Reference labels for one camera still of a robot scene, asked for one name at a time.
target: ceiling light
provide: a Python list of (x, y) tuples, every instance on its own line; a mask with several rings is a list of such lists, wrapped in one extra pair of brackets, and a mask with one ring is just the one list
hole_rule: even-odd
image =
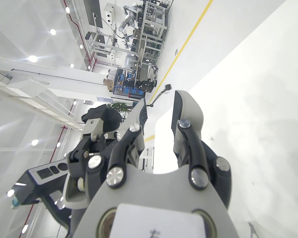
[(26, 225), (23, 227), (21, 233), (25, 233), (25, 232), (27, 231), (27, 229), (28, 229), (28, 226), (29, 226), (29, 225), (26, 224)]
[(39, 143), (38, 139), (35, 139), (31, 142), (32, 146), (36, 146)]
[(35, 55), (31, 55), (31, 56), (29, 56), (29, 61), (31, 61), (31, 62), (37, 62), (37, 57), (35, 56)]
[(26, 184), (26, 183), (16, 182), (15, 185), (18, 185), (18, 186), (26, 186), (27, 184)]
[(7, 197), (11, 197), (12, 195), (14, 195), (14, 189), (11, 189), (7, 192)]
[(54, 29), (51, 29), (51, 30), (50, 30), (50, 34), (51, 34), (51, 35), (56, 35), (56, 31), (55, 31)]

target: white wall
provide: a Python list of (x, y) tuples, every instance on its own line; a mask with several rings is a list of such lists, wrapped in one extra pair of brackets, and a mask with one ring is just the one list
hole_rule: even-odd
[[(204, 113), (202, 139), (232, 166), (229, 213), (241, 237), (249, 221), (260, 238), (298, 237), (298, 0), (281, 5), (190, 94)], [(171, 112), (157, 122), (155, 172), (176, 168)]]
[(60, 132), (60, 125), (0, 99), (0, 238), (19, 235), (30, 209), (12, 211), (7, 191), (25, 170), (49, 162)]

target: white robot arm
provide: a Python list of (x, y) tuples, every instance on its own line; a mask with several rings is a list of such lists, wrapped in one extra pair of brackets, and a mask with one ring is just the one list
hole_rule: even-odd
[(124, 5), (121, 9), (126, 16), (125, 16), (125, 20), (118, 27), (118, 30), (121, 33), (123, 33), (126, 42), (129, 42), (129, 37), (127, 35), (127, 31), (125, 27), (126, 26), (135, 27), (135, 20), (137, 19), (137, 13), (138, 13), (138, 4), (133, 3), (132, 7)]

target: workstation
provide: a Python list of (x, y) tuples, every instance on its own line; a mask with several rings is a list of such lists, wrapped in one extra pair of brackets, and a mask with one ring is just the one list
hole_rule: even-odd
[[(113, 94), (129, 98), (144, 98), (146, 92), (152, 92), (157, 86), (157, 63), (163, 52), (163, 44), (168, 31), (168, 4), (157, 0), (140, 0), (131, 7), (123, 6), (124, 21), (119, 27), (115, 23), (115, 6), (105, 7), (105, 23), (112, 29), (112, 34), (105, 34), (96, 25), (97, 15), (93, 13), (96, 32), (88, 32), (85, 40), (89, 50), (115, 57), (117, 51), (124, 53), (124, 64), (117, 67), (115, 73), (109, 72), (111, 79), (104, 80), (104, 85)], [(128, 34), (126, 27), (133, 27)], [(123, 42), (125, 48), (119, 47)]]

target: silver screw head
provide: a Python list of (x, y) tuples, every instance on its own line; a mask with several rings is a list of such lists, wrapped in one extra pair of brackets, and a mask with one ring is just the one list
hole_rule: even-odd
[(89, 151), (85, 151), (83, 156), (84, 156), (84, 158), (87, 158), (89, 156)]
[(191, 171), (191, 180), (198, 188), (205, 188), (208, 185), (208, 175), (200, 168), (194, 168)]
[(118, 131), (117, 132), (117, 140), (120, 141), (124, 137), (125, 131)]
[(123, 177), (124, 170), (120, 167), (114, 167), (108, 172), (106, 176), (106, 182), (109, 186), (114, 187), (121, 183)]
[(100, 155), (92, 156), (88, 161), (88, 167), (90, 169), (97, 168), (102, 161), (102, 157)]
[(133, 133), (137, 132), (140, 130), (140, 125), (135, 123), (135, 124), (132, 124), (131, 126), (129, 126), (129, 130)]
[(191, 126), (191, 122), (189, 120), (182, 119), (179, 121), (179, 125), (181, 128), (189, 128)]
[(223, 157), (217, 157), (216, 167), (219, 168), (223, 172), (228, 172), (231, 169), (229, 162)]

